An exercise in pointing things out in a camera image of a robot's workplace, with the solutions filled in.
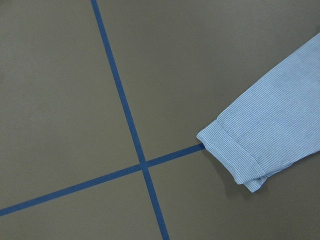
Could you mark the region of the light blue striped shirt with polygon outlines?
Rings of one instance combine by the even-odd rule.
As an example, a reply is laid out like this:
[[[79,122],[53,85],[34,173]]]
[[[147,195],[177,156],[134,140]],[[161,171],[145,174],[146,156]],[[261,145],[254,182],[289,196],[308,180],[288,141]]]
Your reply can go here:
[[[317,153],[320,37],[314,36],[263,75],[196,137],[250,192]]]

